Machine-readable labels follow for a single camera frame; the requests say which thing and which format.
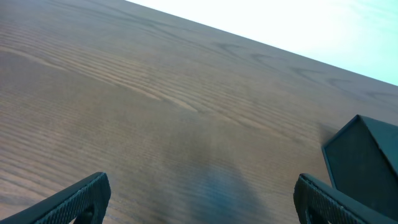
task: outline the light blue background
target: light blue background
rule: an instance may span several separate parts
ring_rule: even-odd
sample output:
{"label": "light blue background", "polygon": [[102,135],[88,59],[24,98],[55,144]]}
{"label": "light blue background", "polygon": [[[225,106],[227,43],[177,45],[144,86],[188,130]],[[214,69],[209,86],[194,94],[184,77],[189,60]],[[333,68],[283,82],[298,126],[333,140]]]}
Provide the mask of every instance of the light blue background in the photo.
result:
{"label": "light blue background", "polygon": [[398,0],[129,0],[398,85]]}

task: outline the table surface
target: table surface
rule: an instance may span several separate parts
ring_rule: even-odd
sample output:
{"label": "table surface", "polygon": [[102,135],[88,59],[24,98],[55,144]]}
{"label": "table surface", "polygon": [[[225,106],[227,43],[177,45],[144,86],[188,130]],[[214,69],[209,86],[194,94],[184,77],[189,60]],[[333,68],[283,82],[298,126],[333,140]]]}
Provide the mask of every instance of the table surface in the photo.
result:
{"label": "table surface", "polygon": [[397,112],[396,86],[133,3],[0,2],[0,219],[104,171],[104,223],[298,223],[321,144]]}

